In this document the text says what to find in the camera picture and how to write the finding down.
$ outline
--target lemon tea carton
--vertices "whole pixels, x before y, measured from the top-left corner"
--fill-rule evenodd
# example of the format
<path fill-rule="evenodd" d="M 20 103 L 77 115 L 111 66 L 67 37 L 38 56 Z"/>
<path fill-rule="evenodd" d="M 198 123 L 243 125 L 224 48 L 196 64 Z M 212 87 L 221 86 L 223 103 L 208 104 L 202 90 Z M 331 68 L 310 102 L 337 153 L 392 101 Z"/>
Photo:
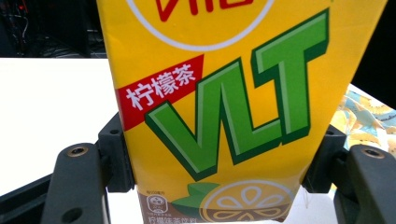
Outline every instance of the lemon tea carton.
<path fill-rule="evenodd" d="M 98 0 L 145 223 L 283 221 L 383 0 Z"/>

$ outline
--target vlt logo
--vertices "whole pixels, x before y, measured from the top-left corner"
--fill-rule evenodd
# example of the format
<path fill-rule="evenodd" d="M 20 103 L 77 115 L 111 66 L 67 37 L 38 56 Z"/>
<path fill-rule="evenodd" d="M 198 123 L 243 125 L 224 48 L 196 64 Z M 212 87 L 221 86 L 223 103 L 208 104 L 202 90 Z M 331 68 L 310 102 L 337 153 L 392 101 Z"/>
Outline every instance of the vlt logo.
<path fill-rule="evenodd" d="M 146 30 L 162 42 L 203 52 L 227 48 L 250 34 L 275 0 L 126 1 Z"/>
<path fill-rule="evenodd" d="M 251 52 L 255 88 L 270 81 L 275 83 L 276 119 L 253 127 L 244 68 L 236 59 L 197 84 L 195 132 L 169 102 L 146 114 L 147 125 L 196 181 L 217 172 L 221 123 L 233 164 L 307 136 L 307 64 L 326 52 L 328 17 L 325 10 Z"/>
<path fill-rule="evenodd" d="M 156 0 L 158 13 L 160 14 L 161 21 L 168 21 L 169 16 L 175 9 L 178 0 L 169 0 L 167 4 L 162 4 L 161 0 Z M 250 5 L 253 3 L 253 0 L 243 0 L 243 1 L 230 1 L 230 0 L 219 0 L 216 1 L 219 3 L 220 9 L 229 9 L 232 7 L 241 7 L 245 5 Z M 190 4 L 190 12 L 191 15 L 197 15 L 199 13 L 197 0 L 189 0 Z M 212 12 L 214 10 L 214 2 L 213 0 L 205 0 L 205 9 L 207 12 Z"/>

